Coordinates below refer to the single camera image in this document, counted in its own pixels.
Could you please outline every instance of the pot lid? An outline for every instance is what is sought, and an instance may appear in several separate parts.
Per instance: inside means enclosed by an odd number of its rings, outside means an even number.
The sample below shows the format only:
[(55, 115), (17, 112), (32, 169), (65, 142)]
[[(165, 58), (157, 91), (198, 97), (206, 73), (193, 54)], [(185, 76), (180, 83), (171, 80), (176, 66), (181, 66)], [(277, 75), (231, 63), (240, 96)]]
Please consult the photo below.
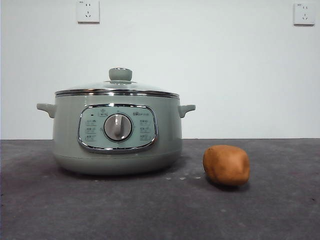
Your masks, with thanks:
[(111, 68), (109, 70), (109, 78), (110, 80), (104, 82), (80, 85), (67, 90), (56, 91), (55, 95), (57, 97), (77, 95), (128, 95), (179, 98), (179, 95), (176, 93), (131, 81), (132, 71), (127, 68)]

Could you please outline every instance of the potato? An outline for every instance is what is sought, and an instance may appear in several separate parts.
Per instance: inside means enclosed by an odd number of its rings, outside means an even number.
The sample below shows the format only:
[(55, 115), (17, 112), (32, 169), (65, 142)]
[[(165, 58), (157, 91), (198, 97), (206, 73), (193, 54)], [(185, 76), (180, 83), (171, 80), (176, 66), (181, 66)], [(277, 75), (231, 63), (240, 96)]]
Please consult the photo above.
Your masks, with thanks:
[(249, 180), (248, 155), (236, 146), (209, 147), (204, 152), (203, 167), (208, 177), (216, 184), (240, 186)]

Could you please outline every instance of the pot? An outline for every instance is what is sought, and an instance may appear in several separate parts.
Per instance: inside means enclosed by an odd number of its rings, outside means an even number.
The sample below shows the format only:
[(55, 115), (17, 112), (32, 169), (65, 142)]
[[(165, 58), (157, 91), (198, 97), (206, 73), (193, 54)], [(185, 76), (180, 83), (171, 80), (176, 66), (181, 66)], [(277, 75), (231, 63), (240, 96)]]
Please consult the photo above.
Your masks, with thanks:
[(136, 174), (165, 168), (181, 154), (181, 118), (195, 105), (179, 95), (131, 81), (127, 68), (109, 81), (55, 93), (38, 103), (53, 118), (53, 155), (63, 168), (91, 175)]

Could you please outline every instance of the wall socket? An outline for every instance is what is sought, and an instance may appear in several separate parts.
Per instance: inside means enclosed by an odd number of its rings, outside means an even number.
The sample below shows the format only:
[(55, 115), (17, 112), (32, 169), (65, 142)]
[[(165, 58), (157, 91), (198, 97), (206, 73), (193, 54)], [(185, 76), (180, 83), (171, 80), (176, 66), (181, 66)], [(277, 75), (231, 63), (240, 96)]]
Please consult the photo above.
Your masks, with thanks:
[(295, 26), (313, 26), (316, 23), (316, 5), (314, 3), (295, 3), (293, 24)]
[(100, 3), (98, 0), (77, 0), (76, 20), (78, 23), (100, 23)]

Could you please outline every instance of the chrome trim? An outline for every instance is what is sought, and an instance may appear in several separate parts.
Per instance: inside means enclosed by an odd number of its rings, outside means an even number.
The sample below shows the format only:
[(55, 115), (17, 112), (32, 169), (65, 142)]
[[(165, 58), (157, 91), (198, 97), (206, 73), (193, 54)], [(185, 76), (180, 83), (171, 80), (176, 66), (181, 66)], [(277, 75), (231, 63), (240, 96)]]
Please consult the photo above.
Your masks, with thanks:
[(79, 93), (64, 93), (58, 94), (55, 97), (69, 97), (69, 96), (145, 96), (145, 97), (156, 97), (156, 98), (170, 98), (180, 99), (179, 95), (163, 95), (163, 94), (151, 94), (151, 93), (129, 93), (129, 92), (79, 92)]
[[(99, 108), (99, 107), (131, 107), (131, 108), (144, 108), (144, 109), (148, 109), (151, 113), (152, 113), (152, 117), (153, 117), (153, 124), (154, 124), (154, 136), (153, 139), (145, 144), (145, 145), (141, 145), (141, 146), (136, 146), (136, 147), (106, 147), (106, 148), (102, 148), (102, 147), (95, 147), (95, 146), (90, 146), (85, 144), (80, 137), (80, 123), (81, 123), (81, 119), (82, 119), (82, 114), (84, 113), (85, 110), (89, 109), (89, 108)], [(158, 124), (157, 124), (157, 119), (156, 119), (156, 115), (155, 112), (152, 110), (152, 108), (148, 107), (148, 106), (144, 106), (144, 105), (135, 105), (135, 104), (119, 104), (119, 103), (107, 103), (107, 104), (94, 104), (94, 105), (89, 105), (87, 106), (85, 109), (83, 109), (81, 111), (80, 114), (80, 119), (79, 119), (79, 125), (78, 125), (78, 137), (77, 140), (79, 142), (79, 144), (85, 148), (87, 151), (91, 152), (91, 153), (100, 153), (100, 154), (128, 154), (128, 153), (137, 153), (137, 152), (141, 152), (141, 151), (145, 151), (148, 150), (149, 148), (152, 147), (152, 145), (157, 141), (158, 139)]]
[(152, 94), (152, 95), (161, 95), (161, 96), (172, 96), (172, 97), (179, 97), (179, 94), (166, 92), (166, 91), (149, 91), (149, 90), (134, 90), (134, 89), (115, 89), (115, 88), (106, 88), (106, 89), (69, 89), (69, 90), (61, 90), (56, 91), (55, 95), (62, 95), (62, 94), (95, 94), (95, 93), (119, 93), (119, 94)]

